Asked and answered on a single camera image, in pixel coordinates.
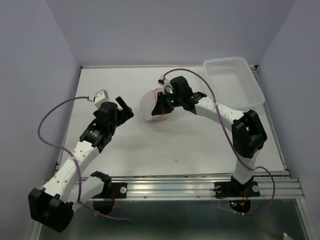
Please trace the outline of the white mesh laundry bag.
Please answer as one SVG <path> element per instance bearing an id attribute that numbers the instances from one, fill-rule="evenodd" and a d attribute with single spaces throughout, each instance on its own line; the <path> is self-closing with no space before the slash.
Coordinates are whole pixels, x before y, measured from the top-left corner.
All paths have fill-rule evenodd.
<path id="1" fill-rule="evenodd" d="M 167 115 L 152 115 L 152 111 L 154 110 L 158 100 L 158 93 L 162 91 L 163 89 L 159 87 L 146 92 L 141 98 L 139 109 L 141 116 L 145 121 L 163 121 L 168 118 Z"/>

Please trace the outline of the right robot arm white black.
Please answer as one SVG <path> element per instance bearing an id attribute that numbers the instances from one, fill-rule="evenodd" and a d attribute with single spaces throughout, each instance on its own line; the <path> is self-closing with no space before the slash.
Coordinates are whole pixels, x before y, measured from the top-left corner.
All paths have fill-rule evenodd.
<path id="1" fill-rule="evenodd" d="M 217 103 L 205 93 L 194 92 L 183 76 L 167 80 L 161 76 L 158 83 L 162 91 L 157 93 L 153 116 L 167 115 L 182 107 L 194 115 L 205 117 L 221 125 L 234 152 L 237 162 L 231 176 L 229 189 L 235 195 L 248 190 L 259 151 L 267 140 L 267 134 L 254 110 L 243 112 Z"/>

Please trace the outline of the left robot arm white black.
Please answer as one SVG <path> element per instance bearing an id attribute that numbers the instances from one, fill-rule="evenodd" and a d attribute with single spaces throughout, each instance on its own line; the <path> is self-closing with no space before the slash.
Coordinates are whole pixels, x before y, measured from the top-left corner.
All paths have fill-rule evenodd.
<path id="1" fill-rule="evenodd" d="M 97 107 L 94 119 L 79 137 L 74 150 L 62 148 L 69 158 L 40 189 L 33 188 L 28 194 L 31 218 L 58 233 L 68 227 L 80 207 L 109 218 L 87 205 L 87 201 L 96 196 L 110 197 L 113 201 L 117 193 L 109 175 L 95 171 L 82 181 L 82 173 L 112 140 L 116 128 L 134 113 L 120 96 L 115 102 L 96 97 L 93 102 Z"/>

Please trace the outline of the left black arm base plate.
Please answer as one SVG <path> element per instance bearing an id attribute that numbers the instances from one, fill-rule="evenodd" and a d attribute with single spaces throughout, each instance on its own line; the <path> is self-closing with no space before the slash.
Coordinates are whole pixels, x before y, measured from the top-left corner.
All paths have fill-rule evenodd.
<path id="1" fill-rule="evenodd" d="M 101 171 L 93 172 L 82 186 L 83 199 L 125 199 L 127 197 L 128 183 L 115 182 Z"/>

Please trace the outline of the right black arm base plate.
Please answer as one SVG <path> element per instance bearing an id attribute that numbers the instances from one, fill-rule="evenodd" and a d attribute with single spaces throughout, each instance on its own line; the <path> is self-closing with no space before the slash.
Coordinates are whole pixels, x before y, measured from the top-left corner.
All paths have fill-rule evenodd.
<path id="1" fill-rule="evenodd" d="M 220 181 L 214 184 L 214 195 L 221 198 L 259 197 L 260 189 L 256 181 L 240 184 L 237 181 Z"/>

